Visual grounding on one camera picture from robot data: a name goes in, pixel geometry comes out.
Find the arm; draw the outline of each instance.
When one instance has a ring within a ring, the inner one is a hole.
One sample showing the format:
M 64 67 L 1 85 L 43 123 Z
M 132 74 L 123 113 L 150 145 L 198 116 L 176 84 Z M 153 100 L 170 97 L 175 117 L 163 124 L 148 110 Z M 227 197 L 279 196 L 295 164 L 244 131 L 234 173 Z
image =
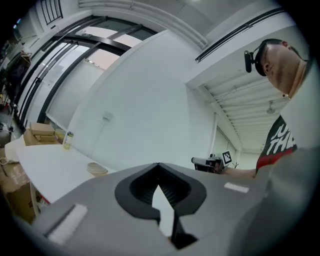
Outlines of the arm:
M 234 177 L 241 177 L 241 178 L 254 178 L 256 176 L 256 169 L 241 170 L 241 169 L 226 167 L 222 174 L 230 175 Z

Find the ceiling light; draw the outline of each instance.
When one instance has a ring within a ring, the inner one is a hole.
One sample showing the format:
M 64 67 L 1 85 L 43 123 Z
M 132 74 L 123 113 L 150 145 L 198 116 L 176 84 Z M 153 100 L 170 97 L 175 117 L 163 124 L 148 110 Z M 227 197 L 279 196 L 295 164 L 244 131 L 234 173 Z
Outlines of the ceiling light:
M 276 112 L 276 110 L 274 109 L 274 108 L 272 108 L 272 104 L 273 104 L 274 102 L 272 101 L 272 100 L 270 100 L 269 101 L 269 108 L 266 110 L 266 112 L 268 113 L 268 114 L 273 114 L 274 112 Z

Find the white sticker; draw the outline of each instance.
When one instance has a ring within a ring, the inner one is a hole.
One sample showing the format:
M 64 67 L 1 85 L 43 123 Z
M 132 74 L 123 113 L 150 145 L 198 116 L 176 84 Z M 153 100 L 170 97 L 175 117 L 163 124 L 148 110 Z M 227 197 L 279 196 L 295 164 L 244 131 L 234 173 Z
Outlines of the white sticker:
M 239 192 L 242 192 L 242 193 L 248 193 L 248 191 L 249 191 L 248 187 L 239 186 L 239 185 L 236 185 L 236 184 L 232 184 L 230 182 L 227 182 L 226 184 L 224 184 L 224 187 L 226 189 L 235 190 L 235 191 L 239 191 Z

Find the man's ear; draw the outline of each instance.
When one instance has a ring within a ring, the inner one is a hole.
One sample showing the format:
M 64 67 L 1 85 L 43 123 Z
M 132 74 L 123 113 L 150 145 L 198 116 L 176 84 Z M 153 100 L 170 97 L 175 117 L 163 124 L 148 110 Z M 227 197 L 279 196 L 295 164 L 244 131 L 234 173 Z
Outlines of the man's ear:
M 290 45 L 286 41 L 282 41 L 281 44 L 287 48 L 290 48 Z

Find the black t-shirt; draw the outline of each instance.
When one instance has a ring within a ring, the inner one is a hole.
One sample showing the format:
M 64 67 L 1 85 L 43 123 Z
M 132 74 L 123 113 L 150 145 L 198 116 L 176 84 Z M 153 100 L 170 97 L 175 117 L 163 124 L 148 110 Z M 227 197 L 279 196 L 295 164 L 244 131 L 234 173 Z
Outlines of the black t-shirt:
M 256 163 L 256 172 L 266 165 L 274 164 L 284 155 L 291 154 L 297 145 L 281 116 L 274 122 L 265 142 L 264 149 Z

